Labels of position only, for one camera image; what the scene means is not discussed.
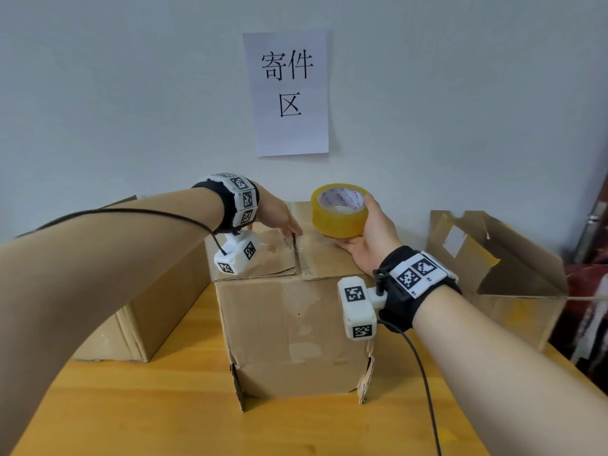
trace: wristband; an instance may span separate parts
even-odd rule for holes
[[[260,192],[243,175],[220,173],[205,176],[194,187],[216,192],[224,204],[224,218],[214,233],[238,233],[255,220]]]
[[[458,277],[424,251],[402,246],[389,254],[374,270],[376,293],[387,292],[379,318],[402,331],[412,327],[414,315],[426,297],[442,285],[462,294]]]

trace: yellow tape roll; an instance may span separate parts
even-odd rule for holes
[[[314,228],[334,238],[363,235],[367,220],[367,208],[363,204],[366,194],[364,188],[353,184],[319,187],[310,197]]]

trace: black cable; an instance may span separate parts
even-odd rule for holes
[[[437,455],[441,456],[441,447],[439,446],[439,435],[437,434],[437,423],[435,422],[435,412],[433,411],[433,402],[430,399],[429,381],[426,379],[426,373],[424,372],[424,367],[422,366],[422,360],[420,360],[420,357],[418,355],[418,352],[416,351],[416,348],[414,347],[414,344],[412,344],[412,341],[410,341],[410,338],[408,338],[406,336],[406,333],[404,333],[402,330],[397,328],[392,323],[383,322],[382,320],[378,320],[378,323],[381,323],[382,325],[386,326],[387,328],[390,327],[392,329],[395,329],[401,336],[403,336],[403,339],[405,339],[407,341],[407,344],[410,345],[410,347],[412,348],[412,351],[414,352],[414,356],[416,357],[416,361],[418,362],[418,366],[420,367],[420,373],[422,373],[422,380],[424,381],[424,389],[426,390],[426,398],[429,401],[430,423],[433,425],[433,436],[435,437],[435,446],[437,448]]]
[[[29,235],[31,233],[34,233],[38,230],[42,230],[42,229],[47,229],[48,227],[51,227],[52,225],[57,225],[60,224],[62,222],[68,221],[69,219],[73,219],[73,218],[77,218],[79,216],[84,216],[85,214],[97,214],[97,213],[141,213],[141,214],[155,214],[156,216],[165,216],[166,218],[173,218],[173,219],[179,219],[181,221],[186,221],[189,222],[191,224],[194,225],[198,225],[199,227],[205,229],[206,231],[208,231],[211,236],[213,237],[213,241],[215,241],[215,244],[218,246],[219,250],[222,252],[222,254],[224,254],[224,256],[226,256],[226,252],[222,249],[222,246],[220,246],[218,239],[215,237],[215,234],[213,233],[213,230],[209,229],[208,226],[206,226],[205,224],[203,224],[202,222],[198,222],[192,218],[188,218],[186,216],[180,216],[179,214],[173,214],[173,213],[167,213],[166,211],[157,211],[157,210],[146,210],[144,208],[99,208],[97,210],[83,210],[83,211],[77,211],[75,213],[70,213],[70,214],[66,214],[65,216],[62,216],[60,218],[54,219],[53,221],[47,222],[44,225],[41,225],[39,228],[37,228],[36,230],[32,230],[26,233],[23,233],[21,235],[18,236],[19,237],[23,237],[24,235]]]

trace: closed cardboard box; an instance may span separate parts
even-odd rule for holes
[[[304,235],[285,240],[255,224],[263,244],[245,275],[218,274],[224,339],[241,409],[247,395],[283,398],[357,390],[373,368],[373,341],[346,337],[338,280],[361,275],[352,257],[291,204]]]
[[[482,211],[433,211],[427,251],[484,314],[543,350],[568,295],[562,260]]]
[[[209,282],[207,252],[201,243],[106,320],[72,358],[150,361]]]

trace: table surface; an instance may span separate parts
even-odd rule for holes
[[[486,449],[416,335],[445,456]],[[587,380],[552,346],[545,354]],[[148,364],[70,361],[13,453],[25,455],[434,455],[420,371],[379,329],[367,402],[356,394],[248,399],[229,373],[215,288],[202,293]]]

